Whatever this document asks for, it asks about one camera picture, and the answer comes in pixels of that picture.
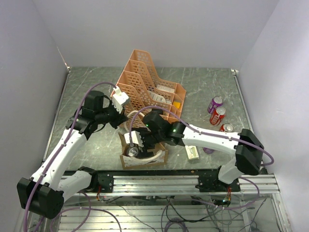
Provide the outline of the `brown canvas tote bag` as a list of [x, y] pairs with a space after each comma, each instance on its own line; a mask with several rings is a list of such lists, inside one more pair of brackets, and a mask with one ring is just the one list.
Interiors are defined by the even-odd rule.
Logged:
[[139, 154], [131, 157], [127, 155], [129, 145], [126, 144], [124, 134], [119, 132], [118, 135], [122, 146], [122, 153], [119, 158], [123, 170], [145, 168], [155, 165], [164, 165], [167, 163], [169, 151], [164, 147], [162, 143], [156, 144], [153, 149], [139, 150]]

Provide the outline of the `purple Fanta can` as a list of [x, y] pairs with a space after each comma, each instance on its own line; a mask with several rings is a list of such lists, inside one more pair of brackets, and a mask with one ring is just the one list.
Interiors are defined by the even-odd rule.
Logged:
[[126, 151], [126, 155], [128, 157], [134, 157], [136, 158], [139, 154], [139, 148], [138, 147], [129, 147]]

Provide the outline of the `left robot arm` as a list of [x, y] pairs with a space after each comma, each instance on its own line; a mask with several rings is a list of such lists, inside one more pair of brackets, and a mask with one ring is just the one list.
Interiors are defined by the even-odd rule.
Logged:
[[129, 101], [129, 96], [119, 88], [114, 89], [110, 98], [103, 92], [90, 91], [83, 105], [68, 120], [61, 139], [46, 161], [29, 179], [21, 178], [17, 183], [21, 207], [53, 219], [71, 196], [81, 190], [95, 191], [99, 180], [94, 169], [80, 167], [67, 179], [62, 176], [99, 125], [110, 124], [116, 129], [127, 121], [125, 105]]

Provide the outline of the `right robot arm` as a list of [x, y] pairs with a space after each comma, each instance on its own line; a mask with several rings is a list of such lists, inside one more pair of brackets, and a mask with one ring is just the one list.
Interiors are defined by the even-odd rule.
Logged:
[[232, 160], [219, 167], [213, 179], [213, 187], [218, 191], [224, 191], [244, 174], [255, 176], [260, 172], [264, 147], [251, 130], [222, 132], [198, 128], [182, 120], [170, 123], [156, 111], [147, 113], [142, 122], [150, 130], [143, 139], [144, 145], [164, 142], [174, 146], [206, 147], [232, 155]]

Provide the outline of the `peach plastic file organizer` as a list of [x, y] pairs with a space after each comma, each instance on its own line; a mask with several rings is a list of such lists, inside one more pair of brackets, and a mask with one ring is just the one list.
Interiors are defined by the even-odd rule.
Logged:
[[147, 51], [133, 50], [116, 85], [130, 97], [129, 112], [154, 105], [181, 116], [186, 90], [179, 83], [161, 79]]

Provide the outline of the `white papers in organizer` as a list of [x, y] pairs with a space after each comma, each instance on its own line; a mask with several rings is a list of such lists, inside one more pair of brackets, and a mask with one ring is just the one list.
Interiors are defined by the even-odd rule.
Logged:
[[[169, 93], [175, 93], [175, 89], [169, 88], [169, 87], [165, 87], [163, 85], [157, 85], [156, 86], [157, 89], [164, 91], [164, 92], [169, 92]], [[163, 103], [167, 103], [167, 104], [171, 104], [171, 100], [168, 100], [166, 97], [164, 97], [162, 94], [157, 94], [151, 90], [148, 90], [149, 95], [151, 96], [151, 98], [157, 102], [163, 102]]]

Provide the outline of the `white green cardboard box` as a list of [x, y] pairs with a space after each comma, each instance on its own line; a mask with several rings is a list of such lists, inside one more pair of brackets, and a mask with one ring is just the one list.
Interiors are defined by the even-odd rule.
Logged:
[[196, 146], [185, 146], [186, 153], [189, 160], [199, 159], [199, 154]]

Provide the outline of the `yellow sticky notes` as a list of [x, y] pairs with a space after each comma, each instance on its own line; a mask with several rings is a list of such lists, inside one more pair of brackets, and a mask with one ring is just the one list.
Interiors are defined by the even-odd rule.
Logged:
[[181, 103], [178, 102], [178, 101], [174, 101], [174, 102], [172, 103], [172, 105], [175, 106], [177, 109], [180, 109], [180, 107], [181, 107]]

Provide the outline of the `purple soda can front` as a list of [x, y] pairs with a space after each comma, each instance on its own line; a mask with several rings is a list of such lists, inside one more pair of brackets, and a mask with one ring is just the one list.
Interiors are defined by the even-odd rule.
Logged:
[[207, 148], [207, 147], [204, 147], [204, 148], [203, 148], [203, 151], [204, 151], [206, 154], [212, 154], [215, 150], [210, 149], [210, 148]]

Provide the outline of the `purple soda can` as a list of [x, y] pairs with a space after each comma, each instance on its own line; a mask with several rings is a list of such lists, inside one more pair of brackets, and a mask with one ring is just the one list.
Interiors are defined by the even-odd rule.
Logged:
[[207, 148], [207, 147], [204, 147], [204, 148], [203, 148], [203, 151], [204, 151], [206, 154], [212, 154], [215, 150], [210, 149], [210, 148]]
[[209, 114], [212, 114], [213, 111], [214, 111], [216, 108], [218, 108], [218, 107], [220, 107], [220, 106], [223, 105], [223, 102], [224, 102], [224, 101], [223, 101], [222, 97], [220, 97], [220, 96], [215, 96], [215, 97], [213, 97], [212, 100], [211, 100], [211, 102], [210, 102], [210, 104], [209, 104], [209, 106], [208, 106], [208, 108], [207, 108], [208, 113], [209, 113]]

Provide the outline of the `red soda can rear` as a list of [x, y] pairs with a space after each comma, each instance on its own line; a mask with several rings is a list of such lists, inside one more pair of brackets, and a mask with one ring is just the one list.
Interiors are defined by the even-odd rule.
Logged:
[[226, 115], [226, 109], [224, 107], [217, 107], [214, 109], [211, 117], [210, 123], [214, 126], [219, 125]]

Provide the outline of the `red soda can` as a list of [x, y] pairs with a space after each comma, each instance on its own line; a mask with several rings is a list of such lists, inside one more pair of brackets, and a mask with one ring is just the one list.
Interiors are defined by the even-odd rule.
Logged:
[[234, 126], [231, 123], [224, 123], [220, 126], [221, 132], [233, 132]]
[[226, 109], [224, 107], [217, 107], [214, 109], [211, 117], [210, 123], [214, 126], [219, 125], [226, 115]]

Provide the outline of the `purple soda can rear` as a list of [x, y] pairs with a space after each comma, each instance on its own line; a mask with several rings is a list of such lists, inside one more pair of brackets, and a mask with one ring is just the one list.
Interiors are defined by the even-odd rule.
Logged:
[[218, 107], [220, 107], [220, 106], [223, 105], [223, 102], [224, 102], [224, 101], [223, 101], [222, 97], [220, 97], [220, 96], [215, 96], [215, 97], [213, 97], [212, 100], [211, 100], [211, 102], [210, 102], [210, 104], [209, 104], [209, 106], [208, 106], [208, 108], [207, 108], [208, 113], [209, 113], [209, 114], [212, 114], [213, 111], [214, 111], [216, 108], [218, 108]]

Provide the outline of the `red soda can front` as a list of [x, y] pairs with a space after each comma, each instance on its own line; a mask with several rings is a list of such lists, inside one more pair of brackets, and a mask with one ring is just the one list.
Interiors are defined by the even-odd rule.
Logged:
[[220, 126], [221, 132], [233, 132], [234, 126], [231, 123], [224, 123]]

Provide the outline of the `aluminium mounting rail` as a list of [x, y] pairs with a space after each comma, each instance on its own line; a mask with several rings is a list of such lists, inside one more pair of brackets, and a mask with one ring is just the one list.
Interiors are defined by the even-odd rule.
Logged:
[[[231, 184], [234, 194], [280, 193], [274, 175], [244, 175]], [[180, 176], [115, 176], [108, 189], [102, 188], [102, 196], [177, 195], [177, 194], [226, 194], [227, 190], [211, 191], [203, 187], [197, 175]]]

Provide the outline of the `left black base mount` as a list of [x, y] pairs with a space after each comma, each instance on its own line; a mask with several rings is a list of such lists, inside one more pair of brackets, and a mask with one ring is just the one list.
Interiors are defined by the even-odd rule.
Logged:
[[95, 181], [94, 191], [98, 192], [100, 189], [101, 193], [112, 193], [114, 186], [114, 178], [112, 173], [98, 171], [97, 180]]

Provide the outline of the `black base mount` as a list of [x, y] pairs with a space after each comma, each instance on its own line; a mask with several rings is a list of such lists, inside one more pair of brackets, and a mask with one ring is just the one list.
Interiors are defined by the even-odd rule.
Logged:
[[194, 174], [198, 175], [198, 183], [195, 188], [200, 192], [227, 192], [231, 188], [232, 192], [240, 192], [240, 186], [237, 184], [238, 179], [231, 184], [226, 184], [219, 180], [218, 174], [221, 166], [217, 169], [199, 169]]
[[98, 171], [97, 180], [95, 181], [94, 191], [98, 192], [100, 189], [101, 193], [112, 193], [114, 186], [114, 178], [112, 173]]

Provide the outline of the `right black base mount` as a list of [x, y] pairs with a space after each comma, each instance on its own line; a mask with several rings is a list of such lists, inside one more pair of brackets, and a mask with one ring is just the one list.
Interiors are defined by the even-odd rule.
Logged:
[[199, 169], [194, 174], [198, 175], [198, 183], [195, 188], [200, 192], [227, 192], [231, 188], [232, 192], [240, 192], [240, 186], [237, 184], [238, 179], [231, 184], [226, 184], [219, 180], [218, 174], [221, 166], [217, 169]]

